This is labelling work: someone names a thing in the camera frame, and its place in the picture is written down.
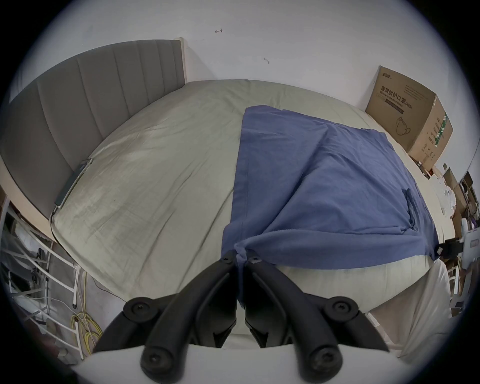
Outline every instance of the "headboard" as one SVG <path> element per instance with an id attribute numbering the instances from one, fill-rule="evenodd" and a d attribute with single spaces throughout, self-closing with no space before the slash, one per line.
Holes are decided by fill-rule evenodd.
<path id="1" fill-rule="evenodd" d="M 39 76 L 4 108 L 0 156 L 20 191 L 49 217 L 80 162 L 134 114 L 184 85 L 180 40 L 81 53 Z"/>

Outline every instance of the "bed sheet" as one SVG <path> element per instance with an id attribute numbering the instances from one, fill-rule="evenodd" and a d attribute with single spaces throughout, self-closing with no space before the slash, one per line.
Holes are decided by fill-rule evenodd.
<path id="1" fill-rule="evenodd" d="M 268 105 L 385 132 L 366 113 L 304 89 L 260 81 L 193 82 L 143 109 L 92 153 L 93 163 L 52 222 L 67 252 L 125 300 L 181 290 L 220 257 L 230 222 L 242 117 Z M 388 140 L 415 178 L 440 242 L 451 220 L 415 163 Z M 305 292 L 349 296 L 368 311 L 430 268 L 418 255 L 350 270 L 280 267 Z"/>

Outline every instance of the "black clamp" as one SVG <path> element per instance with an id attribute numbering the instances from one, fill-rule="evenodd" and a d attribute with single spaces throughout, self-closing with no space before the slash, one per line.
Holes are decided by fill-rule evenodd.
<path id="1" fill-rule="evenodd" d="M 254 252 L 248 258 L 245 322 L 260 347 L 295 344 L 304 380 L 323 383 L 339 372 L 339 343 L 388 351 L 353 300 L 304 294 Z M 236 253 L 231 251 L 176 295 L 127 302 L 94 353 L 145 345 L 144 373 L 158 383 L 174 383 L 183 375 L 188 344 L 223 346 L 236 324 L 237 295 Z"/>

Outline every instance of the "screw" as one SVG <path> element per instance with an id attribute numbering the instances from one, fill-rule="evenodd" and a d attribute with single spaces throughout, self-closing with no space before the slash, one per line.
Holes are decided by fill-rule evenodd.
<path id="1" fill-rule="evenodd" d="M 143 312 L 148 311 L 148 310 L 150 310 L 150 306 L 148 304 L 145 304 L 145 303 L 135 304 L 132 308 L 133 313 L 143 313 Z"/>
<path id="2" fill-rule="evenodd" d="M 147 370 L 156 373 L 167 373 L 173 367 L 173 357 L 167 350 L 163 348 L 155 348 L 148 354 L 146 366 Z"/>
<path id="3" fill-rule="evenodd" d="M 335 303 L 335 305 L 333 306 L 333 309 L 339 313 L 350 312 L 350 306 L 347 303 L 344 303 L 342 301 Z"/>
<path id="4" fill-rule="evenodd" d="M 162 358 L 161 358 L 160 356 L 158 356 L 156 353 L 150 355 L 150 361 L 151 361 L 153 364 L 160 363 L 161 360 L 162 360 Z"/>
<path id="5" fill-rule="evenodd" d="M 328 373 L 338 368 L 342 363 L 338 350 L 332 347 L 325 347 L 316 350 L 310 358 L 310 366 L 314 371 Z"/>

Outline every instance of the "blue towel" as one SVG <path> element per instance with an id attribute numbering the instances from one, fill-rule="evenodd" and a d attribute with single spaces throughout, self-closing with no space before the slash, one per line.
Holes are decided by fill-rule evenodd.
<path id="1" fill-rule="evenodd" d="M 222 254 L 351 269 L 435 259 L 432 217 L 384 133 L 267 106 L 243 116 Z"/>

